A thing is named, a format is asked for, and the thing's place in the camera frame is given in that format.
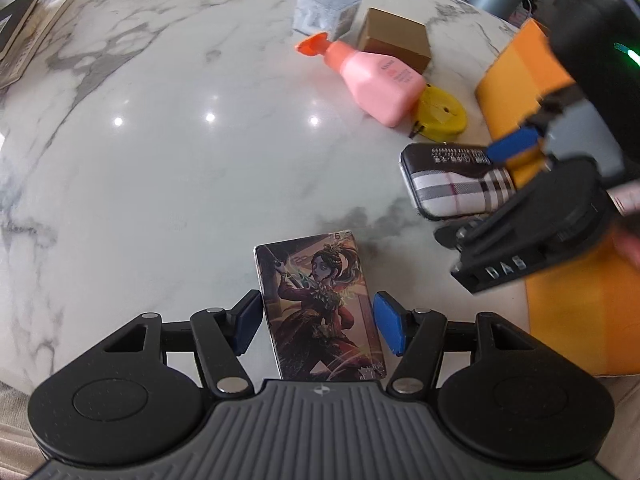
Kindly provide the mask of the person's right hand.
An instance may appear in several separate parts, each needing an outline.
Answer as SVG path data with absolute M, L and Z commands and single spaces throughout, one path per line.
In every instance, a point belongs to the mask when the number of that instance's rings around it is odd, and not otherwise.
M 614 228 L 614 246 L 636 268 L 640 266 L 639 195 L 639 180 L 608 190 L 608 196 L 622 217 Z

